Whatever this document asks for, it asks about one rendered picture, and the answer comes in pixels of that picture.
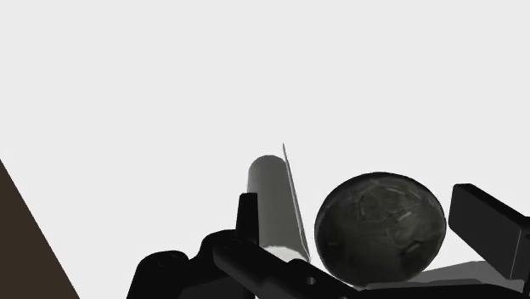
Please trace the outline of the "dark grey ball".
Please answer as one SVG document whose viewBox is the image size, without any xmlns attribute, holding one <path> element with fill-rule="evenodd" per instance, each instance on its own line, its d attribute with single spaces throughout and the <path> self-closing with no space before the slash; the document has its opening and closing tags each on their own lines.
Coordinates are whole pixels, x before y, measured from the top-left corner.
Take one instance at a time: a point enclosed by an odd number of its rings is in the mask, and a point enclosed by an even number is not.
<svg viewBox="0 0 530 299">
<path fill-rule="evenodd" d="M 357 287 L 410 280 L 439 253 L 447 219 L 422 183 L 391 172 L 350 178 L 324 199 L 314 223 L 319 258 Z"/>
</svg>

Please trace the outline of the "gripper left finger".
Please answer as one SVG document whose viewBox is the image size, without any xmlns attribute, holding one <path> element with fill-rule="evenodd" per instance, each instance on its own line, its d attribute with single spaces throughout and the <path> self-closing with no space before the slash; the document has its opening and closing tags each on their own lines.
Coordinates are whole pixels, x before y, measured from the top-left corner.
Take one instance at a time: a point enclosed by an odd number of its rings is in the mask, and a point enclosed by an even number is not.
<svg viewBox="0 0 530 299">
<path fill-rule="evenodd" d="M 244 193 L 234 229 L 208 234 L 193 258 L 148 255 L 126 299 L 360 299 L 360 292 L 302 259 L 285 262 L 261 248 L 257 194 Z"/>
</svg>

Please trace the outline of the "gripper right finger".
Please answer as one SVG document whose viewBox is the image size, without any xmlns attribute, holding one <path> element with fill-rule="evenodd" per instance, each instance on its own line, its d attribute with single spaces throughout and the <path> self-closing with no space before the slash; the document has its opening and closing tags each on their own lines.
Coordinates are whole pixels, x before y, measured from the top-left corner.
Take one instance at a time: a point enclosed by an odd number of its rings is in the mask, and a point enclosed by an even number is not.
<svg viewBox="0 0 530 299">
<path fill-rule="evenodd" d="M 530 296 L 530 217 L 472 183 L 453 186 L 448 226 L 505 279 Z"/>
</svg>

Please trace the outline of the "white paper roll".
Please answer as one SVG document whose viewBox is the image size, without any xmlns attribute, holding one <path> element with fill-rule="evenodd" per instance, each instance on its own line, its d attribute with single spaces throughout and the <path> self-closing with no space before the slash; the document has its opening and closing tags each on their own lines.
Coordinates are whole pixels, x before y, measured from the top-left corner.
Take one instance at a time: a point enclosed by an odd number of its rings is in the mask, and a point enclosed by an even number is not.
<svg viewBox="0 0 530 299">
<path fill-rule="evenodd" d="M 256 158 L 248 169 L 246 191 L 257 194 L 259 246 L 285 262 L 310 262 L 287 155 Z"/>
</svg>

